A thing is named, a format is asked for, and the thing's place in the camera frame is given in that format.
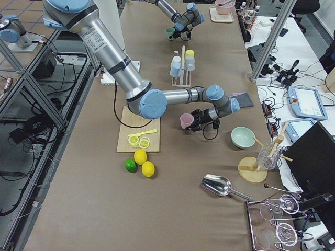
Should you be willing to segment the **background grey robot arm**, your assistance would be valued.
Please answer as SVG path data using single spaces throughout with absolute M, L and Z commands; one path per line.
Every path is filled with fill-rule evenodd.
M 26 29 L 14 14 L 1 16 L 1 38 L 9 43 L 16 43 L 26 34 Z

